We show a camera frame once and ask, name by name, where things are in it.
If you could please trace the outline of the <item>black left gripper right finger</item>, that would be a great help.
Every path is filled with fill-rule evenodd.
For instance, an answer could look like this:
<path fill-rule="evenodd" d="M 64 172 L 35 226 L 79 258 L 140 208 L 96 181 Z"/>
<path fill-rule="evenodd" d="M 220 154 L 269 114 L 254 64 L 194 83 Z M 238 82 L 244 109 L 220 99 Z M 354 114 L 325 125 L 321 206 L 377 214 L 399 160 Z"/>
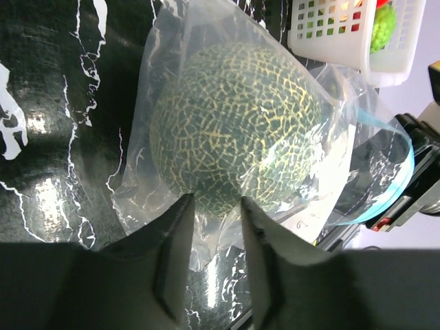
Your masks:
<path fill-rule="evenodd" d="M 438 329 L 438 250 L 327 252 L 249 197 L 241 225 L 255 329 Z"/>

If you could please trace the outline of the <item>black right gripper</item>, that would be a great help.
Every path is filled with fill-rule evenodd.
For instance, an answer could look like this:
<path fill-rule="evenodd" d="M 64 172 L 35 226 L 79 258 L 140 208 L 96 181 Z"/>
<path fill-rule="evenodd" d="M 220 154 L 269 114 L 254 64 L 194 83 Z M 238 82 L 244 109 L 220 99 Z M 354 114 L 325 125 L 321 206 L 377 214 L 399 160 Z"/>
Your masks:
<path fill-rule="evenodd" d="M 409 113 L 398 114 L 396 118 L 412 140 L 415 169 L 399 198 L 365 223 L 375 232 L 401 227 L 418 212 L 439 217 L 439 131 Z"/>

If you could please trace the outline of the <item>green netted fake melon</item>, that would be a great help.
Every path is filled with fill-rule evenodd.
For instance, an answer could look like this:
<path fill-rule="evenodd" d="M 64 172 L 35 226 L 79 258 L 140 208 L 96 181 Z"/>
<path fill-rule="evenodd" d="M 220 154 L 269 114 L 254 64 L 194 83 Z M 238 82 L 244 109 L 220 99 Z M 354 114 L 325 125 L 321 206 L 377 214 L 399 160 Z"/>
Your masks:
<path fill-rule="evenodd" d="M 151 116 L 151 157 L 175 195 L 228 214 L 244 196 L 274 211 L 316 160 L 321 97 L 288 52 L 234 42 L 196 51 L 160 93 Z"/>

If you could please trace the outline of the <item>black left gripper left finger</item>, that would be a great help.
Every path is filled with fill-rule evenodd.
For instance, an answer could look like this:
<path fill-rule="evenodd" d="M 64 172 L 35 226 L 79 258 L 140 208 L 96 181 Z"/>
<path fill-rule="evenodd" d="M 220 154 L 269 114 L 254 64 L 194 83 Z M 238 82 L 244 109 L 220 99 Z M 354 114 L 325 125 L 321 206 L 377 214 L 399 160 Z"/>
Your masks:
<path fill-rule="evenodd" d="M 186 194 L 99 251 L 2 243 L 1 328 L 179 328 L 194 222 L 195 198 Z"/>

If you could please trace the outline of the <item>white perforated plastic basket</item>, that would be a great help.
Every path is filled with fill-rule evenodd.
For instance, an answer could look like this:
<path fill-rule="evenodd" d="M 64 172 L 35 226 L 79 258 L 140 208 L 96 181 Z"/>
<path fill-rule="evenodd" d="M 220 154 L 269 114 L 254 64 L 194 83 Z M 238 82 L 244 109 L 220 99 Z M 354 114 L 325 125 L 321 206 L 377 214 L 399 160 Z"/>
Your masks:
<path fill-rule="evenodd" d="M 390 3 L 397 25 L 380 51 L 369 52 L 375 11 Z M 287 44 L 298 56 L 352 67 L 368 84 L 393 87 L 413 66 L 425 1 L 294 1 Z"/>

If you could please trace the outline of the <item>clear blue-zip food bag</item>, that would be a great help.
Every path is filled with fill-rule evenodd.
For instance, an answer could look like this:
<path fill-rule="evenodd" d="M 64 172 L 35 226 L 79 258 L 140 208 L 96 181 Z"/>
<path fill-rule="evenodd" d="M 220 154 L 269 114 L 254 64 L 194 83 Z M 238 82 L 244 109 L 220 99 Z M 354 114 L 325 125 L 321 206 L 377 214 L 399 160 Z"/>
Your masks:
<path fill-rule="evenodd" d="M 146 38 L 120 187 L 127 234 L 195 198 L 190 268 L 243 244 L 252 199 L 308 243 L 385 211 L 410 137 L 360 73 L 308 70 L 233 1 L 164 1 Z"/>

